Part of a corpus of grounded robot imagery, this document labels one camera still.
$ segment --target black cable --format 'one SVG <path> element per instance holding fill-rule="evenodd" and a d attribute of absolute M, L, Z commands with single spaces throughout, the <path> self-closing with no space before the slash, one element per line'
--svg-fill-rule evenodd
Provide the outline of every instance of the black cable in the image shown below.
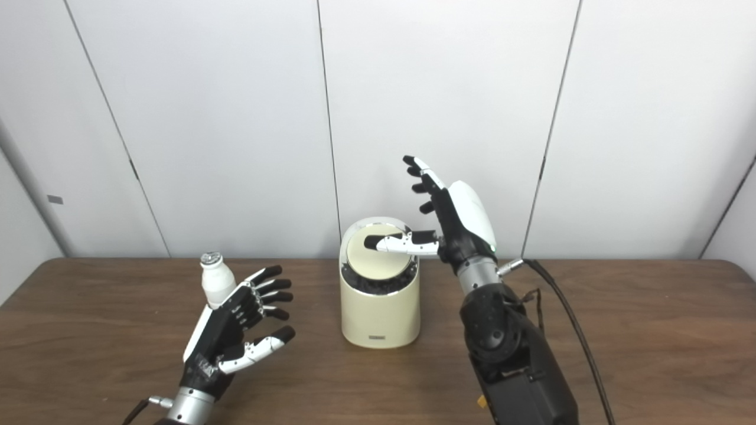
<path fill-rule="evenodd" d="M 562 306 L 565 308 L 567 316 L 569 316 L 569 320 L 572 323 L 572 328 L 575 329 L 575 333 L 578 335 L 578 339 L 580 340 L 580 345 L 583 347 L 585 358 L 588 360 L 588 366 L 590 366 L 590 372 L 593 375 L 593 381 L 596 383 L 596 389 L 598 389 L 599 391 L 601 405 L 604 407 L 606 420 L 609 422 L 609 425 L 616 425 L 614 415 L 612 414 L 612 408 L 609 406 L 609 398 L 606 396 L 606 390 L 604 389 L 604 384 L 601 381 L 601 375 L 599 375 L 599 368 L 598 366 L 596 366 L 596 360 L 590 353 L 588 341 L 586 341 L 585 335 L 583 335 L 583 330 L 580 328 L 578 318 L 575 317 L 575 313 L 572 311 L 572 307 L 570 307 L 569 302 L 567 302 L 567 297 L 565 297 L 565 294 L 556 284 L 554 278 L 549 275 L 549 272 L 546 271 L 546 269 L 537 260 L 523 259 L 523 261 L 525 262 L 525 264 L 529 265 L 530 268 L 532 268 L 536 273 L 538 273 L 546 281 L 547 284 L 549 284 L 551 289 L 554 290 L 554 293 L 559 298 L 559 301 L 562 303 Z"/>
<path fill-rule="evenodd" d="M 141 411 L 143 411 L 144 408 L 146 408 L 147 405 L 149 404 L 150 404 L 150 401 L 147 399 L 139 400 L 139 403 L 137 403 L 134 409 L 132 409 L 132 412 L 129 413 L 126 419 L 123 420 L 122 425 L 129 425 L 132 422 L 132 420 L 134 420 L 134 418 L 137 417 L 137 415 L 140 414 Z"/>
<path fill-rule="evenodd" d="M 543 335 L 546 335 L 546 330 L 544 329 L 544 312 L 543 310 L 541 310 L 541 289 L 536 288 L 534 290 L 528 291 L 528 293 L 526 293 L 520 300 L 519 305 L 525 304 L 526 302 L 531 302 L 533 300 L 533 297 L 535 297 L 535 311 L 538 314 L 538 329 L 541 330 L 541 333 Z"/>

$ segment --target black robotic forearm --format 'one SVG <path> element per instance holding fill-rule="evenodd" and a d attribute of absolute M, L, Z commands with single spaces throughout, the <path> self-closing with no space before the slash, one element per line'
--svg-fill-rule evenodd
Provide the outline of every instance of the black robotic forearm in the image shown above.
<path fill-rule="evenodd" d="M 494 422 L 578 425 L 578 405 L 544 334 L 507 285 L 474 289 L 465 296 L 460 316 Z"/>

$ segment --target white wall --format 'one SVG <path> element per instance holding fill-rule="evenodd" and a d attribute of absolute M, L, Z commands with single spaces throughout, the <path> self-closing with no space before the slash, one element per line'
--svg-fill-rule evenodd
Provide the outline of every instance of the white wall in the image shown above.
<path fill-rule="evenodd" d="M 0 3 L 0 58 L 0 146 L 64 249 L 165 256 L 64 3 Z"/>
<path fill-rule="evenodd" d="M 172 256 L 338 251 L 315 0 L 70 0 Z"/>
<path fill-rule="evenodd" d="M 0 304 L 37 266 L 61 255 L 42 217 L 0 150 Z"/>
<path fill-rule="evenodd" d="M 405 154 L 485 203 L 518 256 L 577 1 L 321 0 L 341 228 L 417 208 Z"/>
<path fill-rule="evenodd" d="M 65 2 L 1 3 L 0 146 L 74 256 L 437 228 L 413 154 L 502 256 L 696 258 L 756 153 L 753 2 L 583 0 L 548 149 L 578 0 L 69 3 L 146 193 Z"/>
<path fill-rule="evenodd" d="M 756 279 L 756 172 L 743 183 L 703 258 L 734 262 Z"/>
<path fill-rule="evenodd" d="M 756 3 L 585 0 L 525 255 L 697 258 L 756 153 Z"/>

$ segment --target small label on wall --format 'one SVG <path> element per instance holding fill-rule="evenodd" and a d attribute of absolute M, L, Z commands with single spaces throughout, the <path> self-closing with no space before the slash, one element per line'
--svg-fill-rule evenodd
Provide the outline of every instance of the small label on wall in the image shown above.
<path fill-rule="evenodd" d="M 62 197 L 56 197 L 54 195 L 48 195 L 48 202 L 49 203 L 59 203 L 60 205 L 63 205 L 63 198 Z"/>

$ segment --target beige lid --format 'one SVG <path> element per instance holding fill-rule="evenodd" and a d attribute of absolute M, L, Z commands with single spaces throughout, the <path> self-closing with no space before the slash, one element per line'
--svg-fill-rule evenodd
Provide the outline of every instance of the beige lid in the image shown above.
<path fill-rule="evenodd" d="M 411 256 L 400 253 L 381 253 L 365 248 L 365 237 L 372 234 L 387 235 L 402 233 L 392 225 L 370 225 L 358 230 L 349 240 L 346 247 L 346 258 L 349 265 L 363 278 L 383 281 L 393 278 L 407 268 Z"/>

